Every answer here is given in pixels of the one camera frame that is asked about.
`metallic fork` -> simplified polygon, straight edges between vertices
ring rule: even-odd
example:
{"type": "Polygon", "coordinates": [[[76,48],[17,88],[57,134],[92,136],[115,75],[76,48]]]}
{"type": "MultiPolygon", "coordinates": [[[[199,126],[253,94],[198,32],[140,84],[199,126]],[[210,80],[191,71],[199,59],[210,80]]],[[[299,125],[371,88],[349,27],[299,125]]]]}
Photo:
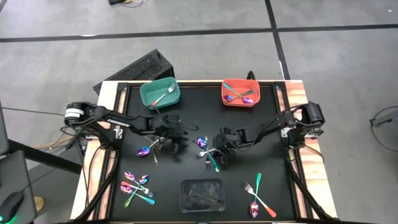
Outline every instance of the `metallic fork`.
{"type": "Polygon", "coordinates": [[[155,106],[165,95],[173,92],[175,88],[175,83],[173,83],[172,85],[170,85],[169,89],[167,89],[167,93],[163,94],[161,97],[159,97],[159,99],[157,99],[155,102],[153,102],[151,105],[155,106]]]}
{"type": "Polygon", "coordinates": [[[249,185],[246,181],[244,182],[243,187],[244,187],[244,189],[245,189],[249,194],[254,195],[254,196],[262,203],[262,206],[264,206],[264,208],[266,208],[267,212],[268,212],[273,218],[276,217],[276,213],[275,213],[270,207],[268,207],[268,206],[267,206],[267,205],[254,193],[253,188],[250,187],[250,185],[249,185]]]}

